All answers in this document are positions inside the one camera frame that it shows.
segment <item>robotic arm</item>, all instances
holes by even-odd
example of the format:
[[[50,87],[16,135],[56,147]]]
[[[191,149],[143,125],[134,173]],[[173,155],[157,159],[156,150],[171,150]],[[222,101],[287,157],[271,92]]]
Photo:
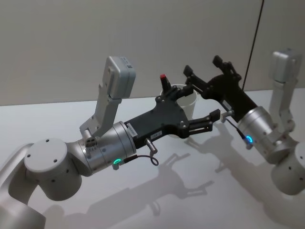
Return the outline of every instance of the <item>robotic arm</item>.
[[[221,115],[221,121],[231,116],[247,145],[254,146],[268,163],[275,165],[272,180],[288,195],[305,189],[305,143],[298,143],[289,135],[295,126],[289,106],[301,60],[302,56],[292,50],[273,53],[270,114],[242,91],[238,85],[241,76],[230,62],[223,62],[219,56],[215,56],[213,64],[223,74],[209,82],[198,78],[188,65],[183,72],[187,85],[193,85],[204,99],[214,99],[224,107],[226,113]]]
[[[148,146],[153,157],[153,141],[174,134],[187,138],[213,129],[220,111],[189,121],[177,99],[193,93],[192,86],[183,89],[163,84],[164,94],[156,97],[156,106],[127,122],[113,124],[118,105],[130,96],[135,71],[124,57],[106,61],[96,110],[80,126],[82,139],[65,143],[60,139],[43,139],[20,147],[0,170],[0,228],[43,229],[45,217],[27,204],[37,186],[51,200],[72,197],[81,186],[81,177],[89,177],[109,166],[117,170],[137,156],[136,149]]]

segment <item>gray wall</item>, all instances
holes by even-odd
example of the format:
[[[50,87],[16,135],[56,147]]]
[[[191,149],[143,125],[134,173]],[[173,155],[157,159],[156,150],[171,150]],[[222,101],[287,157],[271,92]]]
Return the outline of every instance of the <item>gray wall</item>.
[[[203,79],[214,55],[244,75],[261,0],[1,0],[0,105],[95,100],[108,55],[137,70],[132,97],[159,75]]]
[[[265,0],[245,90],[272,88],[268,73],[273,51],[289,47],[305,54],[304,23],[304,0]],[[305,56],[298,79],[297,86],[305,87]]]

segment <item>circular cap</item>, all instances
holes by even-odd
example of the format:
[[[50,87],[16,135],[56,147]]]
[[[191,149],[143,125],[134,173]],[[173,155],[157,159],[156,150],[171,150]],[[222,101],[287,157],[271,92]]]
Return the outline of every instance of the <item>circular cap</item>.
[[[44,173],[61,165],[66,157],[66,143],[50,138],[33,144],[25,156],[24,164],[32,173]]]

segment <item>table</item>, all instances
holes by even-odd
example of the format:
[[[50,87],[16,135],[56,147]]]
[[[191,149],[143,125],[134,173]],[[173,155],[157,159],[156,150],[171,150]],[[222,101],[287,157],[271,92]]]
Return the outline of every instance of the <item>table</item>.
[[[248,92],[266,109],[271,91]],[[291,111],[305,141],[305,89],[296,89]],[[0,165],[24,143],[56,137],[81,138],[79,126],[94,113],[95,101],[0,107]],[[152,109],[154,98],[123,100],[117,121]],[[199,98],[194,118],[220,105]],[[271,165],[243,141],[228,123],[188,139],[165,136],[155,145],[158,167],[139,158],[114,171],[83,177],[79,192],[62,202],[37,188],[29,206],[47,217],[46,229],[299,229],[305,228],[305,195],[279,192]],[[138,150],[147,154],[148,148]]]

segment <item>green led light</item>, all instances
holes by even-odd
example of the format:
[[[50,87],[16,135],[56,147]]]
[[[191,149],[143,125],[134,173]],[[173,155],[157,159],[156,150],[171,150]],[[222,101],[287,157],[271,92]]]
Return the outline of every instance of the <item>green led light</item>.
[[[120,163],[121,162],[121,159],[116,159],[113,163],[114,164],[118,164],[118,163]]]

